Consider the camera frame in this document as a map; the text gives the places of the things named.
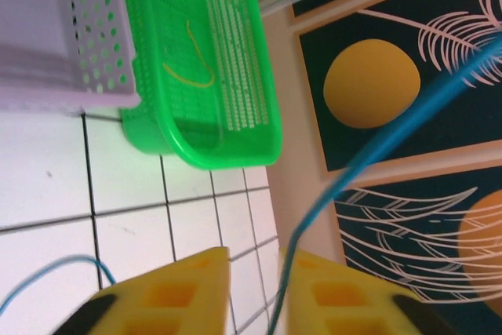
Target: orange circle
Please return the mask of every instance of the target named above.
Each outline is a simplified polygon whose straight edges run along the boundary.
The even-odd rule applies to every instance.
[[[335,58],[323,96],[340,122],[368,129],[398,117],[419,91],[420,74],[404,51],[381,39],[365,39]]]
[[[473,277],[470,283],[477,286],[502,286],[502,190],[487,195],[474,204],[460,224],[458,253],[460,258],[481,257],[464,264],[466,274]],[[476,279],[476,274],[497,272],[498,276],[490,279]],[[478,292],[480,297],[493,295],[495,292]],[[502,297],[487,300],[486,304],[502,317]]]

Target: palm leaf drawing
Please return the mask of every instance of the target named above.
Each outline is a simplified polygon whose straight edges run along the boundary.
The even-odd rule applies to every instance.
[[[336,202],[341,220],[360,224],[359,228],[340,229],[344,246],[351,251],[347,261],[363,271],[409,287],[428,303],[472,303],[502,297],[502,286],[496,282],[502,277],[502,266],[486,263],[489,258],[502,256],[502,235],[459,239],[460,235],[495,227],[500,222],[485,224],[478,220],[496,216],[495,209],[502,204],[476,209],[454,208],[461,208],[462,201],[476,190],[471,188],[441,198],[405,198],[366,189],[353,190],[346,200]],[[380,205],[368,206],[368,202]],[[443,221],[460,223],[467,212],[470,230],[446,232],[441,229]],[[429,223],[429,217],[437,223]],[[417,222],[423,224],[424,221],[438,227],[428,228],[427,233],[420,231],[423,227],[417,227]],[[365,230],[364,239],[354,231],[360,227]],[[458,249],[469,249],[473,253],[459,257]],[[467,273],[464,266],[481,268],[483,272]]]
[[[502,0],[478,0],[478,3],[480,14],[465,11],[446,13],[426,24],[371,9],[358,13],[416,27],[419,30],[417,47],[422,60],[431,61],[438,71],[446,70],[452,74],[500,33]],[[464,80],[465,84],[474,88],[476,82],[494,86],[500,81],[502,50],[491,56],[479,73],[472,72],[472,77]]]

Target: blue wire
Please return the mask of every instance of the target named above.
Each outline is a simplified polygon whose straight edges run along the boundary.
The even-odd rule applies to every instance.
[[[87,255],[71,255],[69,257],[64,257],[64,258],[55,260],[51,264],[47,264],[45,267],[36,271],[33,275],[28,276],[25,280],[23,280],[20,284],[18,284],[13,290],[11,290],[10,293],[7,294],[7,297],[2,302],[2,305],[0,305],[0,316],[3,315],[3,312],[11,304],[11,302],[14,300],[14,298],[16,298],[21,292],[23,292],[31,284],[33,284],[34,282],[36,282],[37,280],[39,280],[43,276],[49,274],[50,272],[56,270],[57,268],[64,266],[65,264],[72,264],[72,263],[76,263],[76,262],[89,262],[89,263],[95,264],[107,276],[107,279],[110,282],[110,284],[114,285],[116,283],[116,280],[113,277],[113,275],[111,274],[108,267],[105,266],[100,261],[96,260],[95,258],[89,257]]]
[[[432,118],[467,86],[463,80],[479,71],[491,56],[496,56],[502,50],[502,37],[488,46],[467,65],[463,66],[454,76],[442,75],[421,96],[415,104],[399,118],[379,132],[349,163],[348,168],[324,190],[314,205],[295,228],[289,239],[274,314],[267,335],[273,335],[281,313],[284,296],[291,274],[293,257],[301,235],[312,224],[321,211],[344,190],[367,166],[380,161],[391,153],[411,133]]]

